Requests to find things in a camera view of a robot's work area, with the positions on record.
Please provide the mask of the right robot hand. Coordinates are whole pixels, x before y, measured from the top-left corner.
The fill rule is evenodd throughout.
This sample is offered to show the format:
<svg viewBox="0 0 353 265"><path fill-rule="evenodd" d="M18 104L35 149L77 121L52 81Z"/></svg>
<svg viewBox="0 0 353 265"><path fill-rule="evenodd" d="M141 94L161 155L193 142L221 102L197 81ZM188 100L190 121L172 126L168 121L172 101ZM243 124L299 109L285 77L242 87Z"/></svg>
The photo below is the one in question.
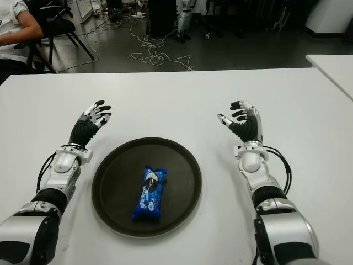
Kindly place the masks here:
<svg viewBox="0 0 353 265"><path fill-rule="evenodd" d="M257 141L262 144L263 130L259 111L245 100L231 103L230 110L234 111L232 117L236 118L236 121L228 119L223 114L218 114L220 122L237 135L243 143Z"/></svg>

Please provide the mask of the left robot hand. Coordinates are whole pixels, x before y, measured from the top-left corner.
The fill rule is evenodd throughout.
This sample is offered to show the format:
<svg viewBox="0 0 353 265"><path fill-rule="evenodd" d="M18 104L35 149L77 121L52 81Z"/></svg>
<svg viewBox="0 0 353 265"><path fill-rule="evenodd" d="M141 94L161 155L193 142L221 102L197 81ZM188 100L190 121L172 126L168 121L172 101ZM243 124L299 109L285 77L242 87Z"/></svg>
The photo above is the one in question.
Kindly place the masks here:
<svg viewBox="0 0 353 265"><path fill-rule="evenodd" d="M85 148L88 142L96 135L101 127L106 125L111 117L111 106L99 100L90 105L76 121L68 144Z"/></svg>

